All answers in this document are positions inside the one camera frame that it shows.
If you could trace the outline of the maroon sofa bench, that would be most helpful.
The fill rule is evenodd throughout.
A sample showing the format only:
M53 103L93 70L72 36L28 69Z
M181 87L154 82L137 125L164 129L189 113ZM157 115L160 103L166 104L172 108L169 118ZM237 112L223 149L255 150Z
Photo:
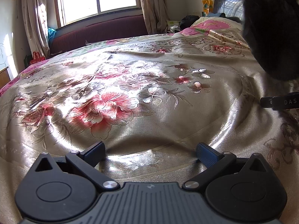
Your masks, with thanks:
M69 33L54 37L50 45L50 54L58 54L96 43L119 38L147 35L142 15L129 16L95 23Z

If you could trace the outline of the floral bedspread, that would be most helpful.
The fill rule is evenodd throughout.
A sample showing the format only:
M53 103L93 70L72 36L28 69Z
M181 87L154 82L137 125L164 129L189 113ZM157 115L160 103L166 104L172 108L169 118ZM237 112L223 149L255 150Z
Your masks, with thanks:
M298 110L261 107L298 91L270 77L242 32L146 35L92 43L28 67L1 89L1 223L21 219L20 181L42 152L103 141L99 170L117 181L183 183L205 142L263 154L286 189L283 223L298 223Z

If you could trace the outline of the black bag on nightstand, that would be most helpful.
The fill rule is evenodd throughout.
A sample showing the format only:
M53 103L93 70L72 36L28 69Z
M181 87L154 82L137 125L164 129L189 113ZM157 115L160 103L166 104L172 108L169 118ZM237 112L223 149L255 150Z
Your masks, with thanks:
M184 17L179 24L180 30L191 27L200 17L197 15L187 15Z

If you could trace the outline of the yellow package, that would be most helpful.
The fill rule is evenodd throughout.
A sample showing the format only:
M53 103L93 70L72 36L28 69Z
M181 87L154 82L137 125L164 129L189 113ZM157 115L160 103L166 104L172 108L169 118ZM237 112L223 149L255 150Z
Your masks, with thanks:
M213 12L214 1L213 0L202 0L203 11L202 16L207 16L209 13Z

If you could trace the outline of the blue plastic bag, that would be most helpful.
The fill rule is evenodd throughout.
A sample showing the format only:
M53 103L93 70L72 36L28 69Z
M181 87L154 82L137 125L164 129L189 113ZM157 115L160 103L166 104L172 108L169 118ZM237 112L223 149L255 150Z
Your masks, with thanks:
M57 31L51 27L48 27L48 44L52 45L52 42L54 40L54 37L56 35Z

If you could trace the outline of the wooden cabinet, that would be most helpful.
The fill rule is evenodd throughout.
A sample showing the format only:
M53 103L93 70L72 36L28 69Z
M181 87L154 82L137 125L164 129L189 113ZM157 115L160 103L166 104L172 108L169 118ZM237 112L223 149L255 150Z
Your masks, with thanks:
M7 83L9 83L10 76L8 74L8 66L5 67L4 69L0 70L0 89L2 89Z

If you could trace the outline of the dark checked pants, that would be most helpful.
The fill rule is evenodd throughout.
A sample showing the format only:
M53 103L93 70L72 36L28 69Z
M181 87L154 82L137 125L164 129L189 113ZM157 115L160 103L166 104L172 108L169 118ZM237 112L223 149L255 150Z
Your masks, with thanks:
M243 37L260 66L279 80L298 78L298 0L244 0Z

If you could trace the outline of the floral pillow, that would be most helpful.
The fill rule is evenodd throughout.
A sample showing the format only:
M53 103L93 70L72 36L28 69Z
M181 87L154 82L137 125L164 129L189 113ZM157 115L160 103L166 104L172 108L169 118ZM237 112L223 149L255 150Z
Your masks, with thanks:
M243 25L222 17L200 17L191 25L191 27L180 31L179 33L183 36L198 34L208 35L211 30L217 32L226 29L236 29L237 31L242 31Z

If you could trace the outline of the beige curtain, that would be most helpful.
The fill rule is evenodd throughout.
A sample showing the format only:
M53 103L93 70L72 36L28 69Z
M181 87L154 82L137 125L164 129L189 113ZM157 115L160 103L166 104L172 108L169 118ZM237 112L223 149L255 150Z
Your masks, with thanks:
M31 52L38 52L45 58L49 57L47 0L21 0L21 7Z
M167 31L167 8L164 0L140 0L145 27L148 34Z

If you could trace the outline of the right beige curtain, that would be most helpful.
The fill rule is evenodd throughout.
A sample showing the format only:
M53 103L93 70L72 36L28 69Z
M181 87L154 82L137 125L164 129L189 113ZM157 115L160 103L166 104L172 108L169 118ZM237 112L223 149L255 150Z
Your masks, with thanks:
M164 0L140 0L145 27L148 34L167 31L167 8Z

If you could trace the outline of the red gift bag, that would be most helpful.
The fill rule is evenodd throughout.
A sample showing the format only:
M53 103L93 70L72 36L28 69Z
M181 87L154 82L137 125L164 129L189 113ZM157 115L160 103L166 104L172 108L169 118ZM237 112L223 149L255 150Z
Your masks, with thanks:
M29 65L39 63L41 61L44 61L45 59L46 58L42 56L39 52L33 52L33 59L30 60Z

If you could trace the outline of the left beige curtain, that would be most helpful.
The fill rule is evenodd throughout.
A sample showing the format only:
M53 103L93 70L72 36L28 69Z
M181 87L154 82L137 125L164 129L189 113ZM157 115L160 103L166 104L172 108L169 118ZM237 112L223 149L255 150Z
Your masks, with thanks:
M45 58L49 57L47 0L21 0L21 7L31 52L38 52Z

